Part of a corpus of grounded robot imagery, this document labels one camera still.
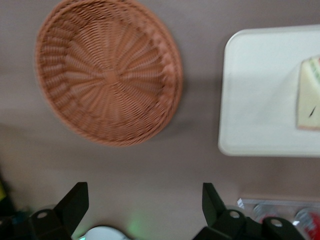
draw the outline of woven basket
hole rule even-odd
[[[177,47],[133,0],[65,0],[36,43],[40,86],[57,116],[94,142],[129,146],[160,132],[182,93]]]

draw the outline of wicker basket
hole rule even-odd
[[[182,93],[177,47],[133,0],[65,0],[36,43],[41,89],[57,116],[94,142],[129,146],[160,132]]]

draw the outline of metal screw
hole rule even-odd
[[[282,222],[280,222],[278,219],[272,219],[271,223],[278,228],[281,228],[283,226]]]
[[[233,217],[234,219],[240,218],[240,214],[237,213],[236,211],[231,211],[230,216]]]
[[[45,218],[47,215],[48,215],[48,213],[46,213],[46,212],[41,212],[41,213],[39,213],[38,216],[36,216],[36,217],[37,217],[38,219],[43,219],[43,218]]]

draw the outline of plastic tray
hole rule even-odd
[[[300,64],[320,25],[246,29],[224,56],[219,149],[230,156],[320,157],[320,131],[296,126]]]

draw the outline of red object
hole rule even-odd
[[[312,240],[320,240],[320,215],[315,212],[309,212],[310,224],[304,228]]]

